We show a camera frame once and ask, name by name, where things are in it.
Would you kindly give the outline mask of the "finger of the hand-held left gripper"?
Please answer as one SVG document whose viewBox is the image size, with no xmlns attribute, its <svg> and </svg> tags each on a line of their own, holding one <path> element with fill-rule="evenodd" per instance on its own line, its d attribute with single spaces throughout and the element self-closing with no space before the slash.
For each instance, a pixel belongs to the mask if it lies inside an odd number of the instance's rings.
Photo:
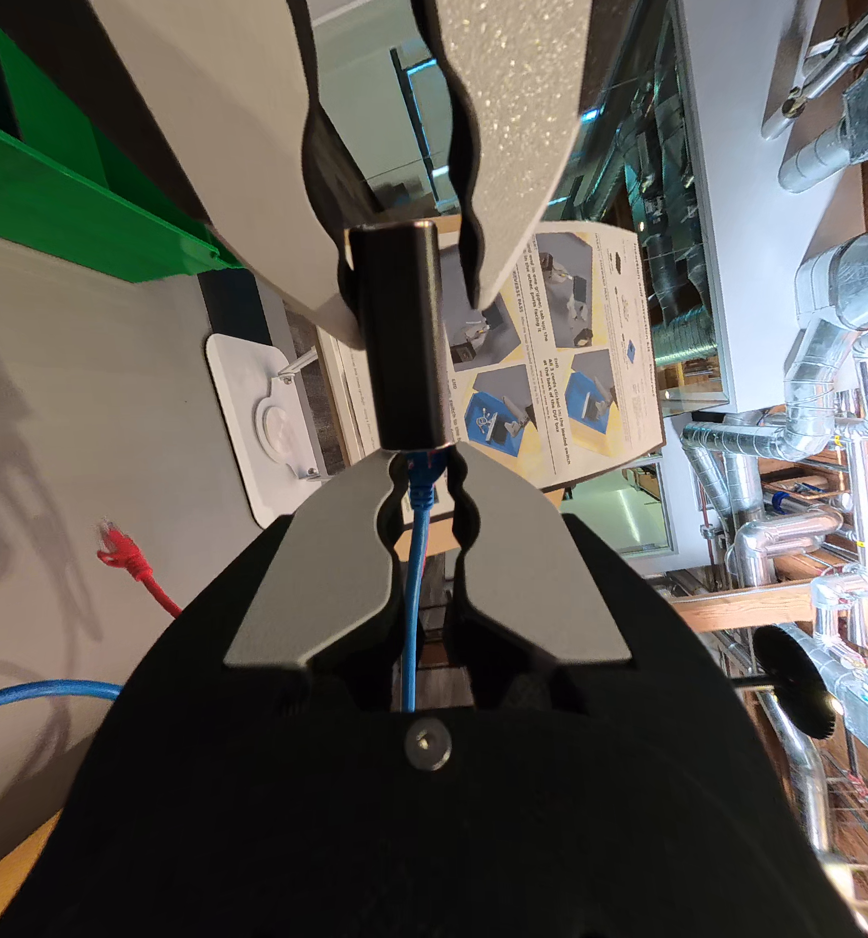
<svg viewBox="0 0 868 938">
<path fill-rule="evenodd" d="M 308 5 L 89 4 L 218 241 L 291 307 L 363 346 L 346 231 L 376 196 L 319 99 Z"/>
<path fill-rule="evenodd" d="M 628 28 L 627 1 L 418 1 L 451 101 L 471 306 L 489 306 L 556 191 Z"/>
</svg>

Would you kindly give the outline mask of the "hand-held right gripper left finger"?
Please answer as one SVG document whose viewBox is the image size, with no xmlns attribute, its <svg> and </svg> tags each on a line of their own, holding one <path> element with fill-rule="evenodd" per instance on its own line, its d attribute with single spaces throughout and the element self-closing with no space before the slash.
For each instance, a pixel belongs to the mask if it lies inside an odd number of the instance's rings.
<svg viewBox="0 0 868 938">
<path fill-rule="evenodd" d="M 225 665 L 305 668 L 382 612 L 392 592 L 393 558 L 379 515 L 395 492 L 393 458 L 377 450 L 300 505 Z"/>
</svg>

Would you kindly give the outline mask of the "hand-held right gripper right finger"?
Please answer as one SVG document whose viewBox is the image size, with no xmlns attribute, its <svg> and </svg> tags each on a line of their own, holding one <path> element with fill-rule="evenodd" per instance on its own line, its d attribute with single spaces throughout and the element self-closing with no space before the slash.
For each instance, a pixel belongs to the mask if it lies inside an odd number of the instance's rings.
<svg viewBox="0 0 868 938">
<path fill-rule="evenodd" d="M 476 448 L 449 468 L 452 531 L 471 611 L 521 647 L 561 665 L 631 659 L 558 509 Z"/>
</svg>

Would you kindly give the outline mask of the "green plastic bin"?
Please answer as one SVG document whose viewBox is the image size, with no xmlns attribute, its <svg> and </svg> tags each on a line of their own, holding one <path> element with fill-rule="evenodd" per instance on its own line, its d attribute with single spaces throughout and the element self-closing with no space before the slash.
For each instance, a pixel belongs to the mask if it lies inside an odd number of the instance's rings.
<svg viewBox="0 0 868 938">
<path fill-rule="evenodd" d="M 135 283 L 242 268 L 88 2 L 0 2 L 0 238 Z"/>
</svg>

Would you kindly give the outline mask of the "black ethernet port adapter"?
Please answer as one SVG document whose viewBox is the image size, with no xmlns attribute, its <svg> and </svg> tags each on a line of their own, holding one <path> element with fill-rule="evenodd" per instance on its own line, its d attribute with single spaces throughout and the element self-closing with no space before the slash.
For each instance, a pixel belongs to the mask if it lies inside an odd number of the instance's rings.
<svg viewBox="0 0 868 938">
<path fill-rule="evenodd" d="M 442 449 L 452 433 L 438 229 L 385 222 L 351 228 L 347 240 L 381 448 Z"/>
</svg>

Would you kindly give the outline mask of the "glass office window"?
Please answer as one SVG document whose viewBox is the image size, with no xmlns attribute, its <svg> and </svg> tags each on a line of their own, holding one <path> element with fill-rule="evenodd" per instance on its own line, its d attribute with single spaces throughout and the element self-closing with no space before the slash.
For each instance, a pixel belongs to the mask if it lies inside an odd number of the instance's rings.
<svg viewBox="0 0 868 938">
<path fill-rule="evenodd" d="M 321 103 L 384 208 L 456 214 L 451 101 L 406 1 L 308 1 Z"/>
</svg>

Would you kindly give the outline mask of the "white sign stand base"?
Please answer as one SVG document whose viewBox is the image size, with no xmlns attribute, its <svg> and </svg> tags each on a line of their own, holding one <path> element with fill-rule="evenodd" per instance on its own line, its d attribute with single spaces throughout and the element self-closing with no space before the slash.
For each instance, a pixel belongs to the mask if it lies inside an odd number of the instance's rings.
<svg viewBox="0 0 868 938">
<path fill-rule="evenodd" d="M 318 352 L 290 361 L 275 346 L 215 333 L 205 354 L 253 519 L 265 529 L 329 479 L 308 428 L 300 377 Z"/>
</svg>

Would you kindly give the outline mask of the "wooden ceiling beam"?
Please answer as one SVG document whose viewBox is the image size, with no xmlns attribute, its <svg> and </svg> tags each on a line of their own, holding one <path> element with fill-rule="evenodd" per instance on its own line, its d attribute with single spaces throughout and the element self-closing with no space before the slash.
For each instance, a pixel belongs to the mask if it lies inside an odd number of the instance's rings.
<svg viewBox="0 0 868 938">
<path fill-rule="evenodd" d="M 814 618 L 811 580 L 792 580 L 752 589 L 669 600 L 698 634 L 721 630 L 810 622 Z"/>
</svg>

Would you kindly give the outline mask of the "printed instruction sheet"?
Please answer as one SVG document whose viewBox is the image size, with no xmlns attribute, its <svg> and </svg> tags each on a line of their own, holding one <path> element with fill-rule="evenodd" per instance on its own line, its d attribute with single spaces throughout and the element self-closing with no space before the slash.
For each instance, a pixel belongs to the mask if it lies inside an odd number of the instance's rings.
<svg viewBox="0 0 868 938">
<path fill-rule="evenodd" d="M 452 438 L 541 490 L 619 470 L 664 441 L 638 240 L 588 221 L 544 221 L 475 311 L 459 221 L 439 229 Z"/>
</svg>

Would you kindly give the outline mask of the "cluster of silver ducts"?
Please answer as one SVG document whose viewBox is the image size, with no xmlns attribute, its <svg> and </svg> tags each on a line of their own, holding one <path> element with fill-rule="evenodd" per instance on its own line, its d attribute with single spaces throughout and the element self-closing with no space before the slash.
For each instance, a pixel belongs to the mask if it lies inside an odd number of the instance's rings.
<svg viewBox="0 0 868 938">
<path fill-rule="evenodd" d="M 819 97 L 868 54 L 868 13 L 823 47 L 804 83 L 792 89 L 781 117 L 764 125 L 765 137 L 784 131 L 809 100 Z M 844 92 L 841 119 L 787 159 L 781 187 L 801 194 L 851 165 L 868 160 L 868 70 Z M 733 482 L 722 482 L 724 457 L 734 469 L 751 472 L 759 459 L 800 463 L 827 447 L 848 457 L 851 539 L 856 559 L 837 573 L 811 581 L 813 636 L 810 663 L 823 664 L 825 692 L 838 698 L 846 729 L 868 747 L 868 233 L 859 234 L 803 262 L 795 278 L 802 343 L 784 379 L 784 411 L 775 421 L 755 425 L 694 422 L 681 443 L 715 509 L 732 517 Z M 839 372 L 852 361 L 858 409 L 841 411 Z M 815 504 L 798 514 L 744 522 L 731 535 L 734 572 L 750 587 L 767 585 L 767 559 L 801 547 L 817 549 L 829 533 L 840 533 L 837 509 Z"/>
</svg>

